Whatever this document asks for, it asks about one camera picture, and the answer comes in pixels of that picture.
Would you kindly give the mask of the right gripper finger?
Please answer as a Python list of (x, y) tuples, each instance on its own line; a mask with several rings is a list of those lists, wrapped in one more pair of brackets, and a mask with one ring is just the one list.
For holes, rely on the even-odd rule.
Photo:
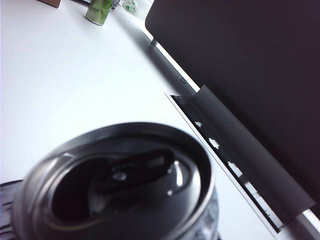
[(23, 238), (13, 226), (12, 206), (22, 179), (0, 184), (0, 239), (22, 240)]

